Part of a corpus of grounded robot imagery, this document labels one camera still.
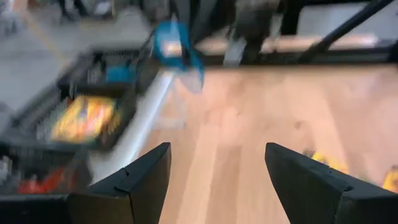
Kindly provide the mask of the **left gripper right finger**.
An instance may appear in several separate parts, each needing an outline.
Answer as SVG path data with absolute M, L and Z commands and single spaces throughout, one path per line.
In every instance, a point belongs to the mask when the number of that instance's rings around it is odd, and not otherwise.
M 290 224 L 398 224 L 398 194 L 274 142 L 265 163 Z

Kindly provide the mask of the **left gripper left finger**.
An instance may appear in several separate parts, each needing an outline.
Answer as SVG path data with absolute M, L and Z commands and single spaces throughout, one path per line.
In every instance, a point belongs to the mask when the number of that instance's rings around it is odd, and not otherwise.
M 0 224 L 158 224 L 170 166 L 163 142 L 79 191 L 0 195 Z

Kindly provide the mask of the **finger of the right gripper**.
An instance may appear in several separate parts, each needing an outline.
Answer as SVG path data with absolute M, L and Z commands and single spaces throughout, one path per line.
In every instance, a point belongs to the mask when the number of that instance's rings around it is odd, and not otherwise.
M 178 19 L 180 29 L 180 41 L 182 45 L 183 62 L 194 62 L 195 52 L 192 50 L 192 41 L 190 37 L 190 22 L 192 0 L 174 0 L 174 13 Z
M 194 0 L 194 43 L 232 22 L 232 0 Z

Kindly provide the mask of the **black plastic mesh basket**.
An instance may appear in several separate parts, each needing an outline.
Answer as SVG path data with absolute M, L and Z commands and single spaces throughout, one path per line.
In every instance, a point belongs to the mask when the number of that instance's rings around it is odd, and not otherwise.
M 105 70 L 115 65 L 135 67 L 133 82 L 105 81 Z M 83 91 L 96 95 L 122 95 L 128 89 L 143 94 L 154 81 L 160 63 L 150 49 L 96 46 L 80 54 L 57 81 L 60 89 L 70 93 Z
M 110 122 L 100 130 L 99 136 L 83 143 L 50 139 L 50 128 L 60 119 L 61 107 L 71 105 L 79 96 L 105 96 L 116 101 L 116 112 Z M 4 130 L 3 138 L 9 142 L 50 148 L 87 148 L 110 150 L 115 146 L 136 112 L 135 84 L 111 83 L 109 85 L 59 84 L 52 85 L 35 96 L 16 113 Z
M 87 187 L 88 153 L 78 149 L 18 146 L 0 141 L 0 195 L 57 194 Z

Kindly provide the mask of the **black aluminium table frame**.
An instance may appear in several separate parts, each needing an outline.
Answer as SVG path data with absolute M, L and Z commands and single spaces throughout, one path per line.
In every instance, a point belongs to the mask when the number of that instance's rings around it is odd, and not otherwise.
M 206 66 L 266 66 L 266 65 L 357 65 L 357 64 L 398 64 L 398 39 L 394 43 L 380 44 L 361 39 L 340 39 L 349 31 L 362 24 L 393 0 L 374 0 L 364 9 L 348 19 L 342 25 L 320 40 L 304 40 L 283 37 L 275 41 L 263 42 L 257 60 L 239 62 L 233 65 L 224 64 L 228 40 L 207 39 L 197 45 Z

